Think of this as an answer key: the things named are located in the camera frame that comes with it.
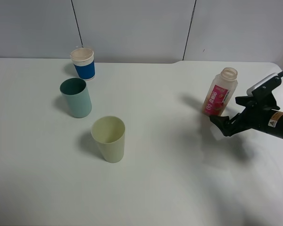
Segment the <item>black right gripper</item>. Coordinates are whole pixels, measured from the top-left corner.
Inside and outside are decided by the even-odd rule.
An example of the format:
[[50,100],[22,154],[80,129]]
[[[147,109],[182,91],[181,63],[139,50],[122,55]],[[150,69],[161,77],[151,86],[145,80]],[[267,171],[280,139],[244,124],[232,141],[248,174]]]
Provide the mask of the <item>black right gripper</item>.
[[280,107],[269,107],[260,105],[254,97],[241,96],[235,97],[236,104],[244,106],[241,114],[236,114],[230,119],[229,116],[210,115],[210,121],[216,125],[225,137],[255,129],[260,132],[280,132],[277,127],[269,126],[269,121]]

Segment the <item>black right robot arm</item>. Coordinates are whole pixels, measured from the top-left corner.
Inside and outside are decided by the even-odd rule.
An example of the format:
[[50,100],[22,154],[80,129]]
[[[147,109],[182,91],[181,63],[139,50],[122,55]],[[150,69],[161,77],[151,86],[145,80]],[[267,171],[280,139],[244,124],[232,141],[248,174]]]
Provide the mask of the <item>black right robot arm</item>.
[[257,101],[254,97],[236,97],[238,105],[245,109],[233,118],[211,115],[210,121],[215,124],[226,137],[254,129],[274,137],[283,139],[283,112],[277,106],[273,94]]

